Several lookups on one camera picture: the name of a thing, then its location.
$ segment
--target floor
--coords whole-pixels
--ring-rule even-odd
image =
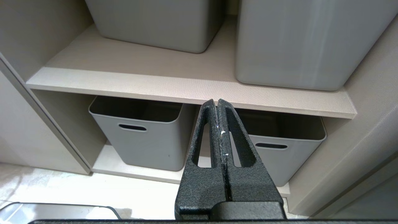
[[[0,208],[12,202],[113,207],[121,218],[174,219],[178,184],[91,176],[0,163]],[[286,213],[289,219],[305,219]]]

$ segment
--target lower shelf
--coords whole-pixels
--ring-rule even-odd
[[[209,155],[209,153],[207,153],[206,151],[209,151],[209,149],[206,147],[202,147],[201,155]],[[201,156],[199,158],[200,167],[209,167],[209,164],[209,157]],[[97,161],[92,168],[92,171],[96,173],[179,184],[184,169],[180,171],[166,171],[127,165],[122,161],[113,146],[109,142],[107,142],[101,153],[99,154]],[[289,183],[287,183],[283,187],[277,187],[277,189],[282,197],[288,197],[290,195]]]

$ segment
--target white shelf board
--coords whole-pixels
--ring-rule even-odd
[[[32,89],[203,104],[222,98],[237,108],[354,118],[342,88],[300,90],[248,85],[234,76],[236,19],[228,18],[201,54],[103,38],[95,25],[28,81]]]
[[[199,166],[209,167],[208,163],[210,163],[210,158],[199,158]],[[179,184],[184,169],[180,171],[166,171],[127,165],[121,160],[113,146],[107,143],[99,154],[92,171],[116,176]],[[277,189],[282,197],[288,197],[290,195],[289,183],[283,187],[277,187]]]

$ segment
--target storage bin handle hole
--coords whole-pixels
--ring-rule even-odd
[[[263,143],[263,142],[257,143],[256,147],[265,148],[265,149],[274,149],[274,150],[286,150],[287,149],[287,145],[279,145],[279,144]]]
[[[142,127],[142,126],[119,124],[119,127],[121,129],[128,130],[128,131],[146,132],[146,127]]]

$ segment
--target gray plastic container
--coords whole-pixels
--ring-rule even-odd
[[[278,187],[284,186],[326,139],[326,130],[318,116],[235,110]],[[230,136],[234,163],[240,167],[235,143]]]
[[[236,78],[337,90],[397,12],[397,0],[242,0]]]
[[[86,0],[107,38],[201,53],[220,28],[225,0]]]
[[[171,171],[183,167],[194,105],[97,96],[89,112],[126,164]]]

